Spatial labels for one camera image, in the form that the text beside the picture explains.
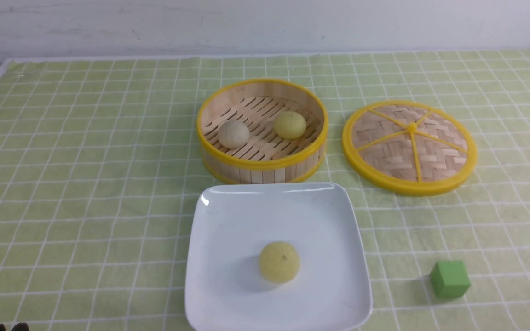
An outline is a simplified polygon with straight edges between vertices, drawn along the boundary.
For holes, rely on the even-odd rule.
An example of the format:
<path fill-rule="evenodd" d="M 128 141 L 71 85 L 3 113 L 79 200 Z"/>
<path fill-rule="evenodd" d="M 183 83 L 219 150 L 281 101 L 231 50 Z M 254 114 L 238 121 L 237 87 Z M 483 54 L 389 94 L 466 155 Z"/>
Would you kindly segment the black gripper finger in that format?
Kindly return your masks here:
<path fill-rule="evenodd" d="M 11 331 L 30 331 L 29 325 L 25 322 L 20 322 L 14 325 Z"/>

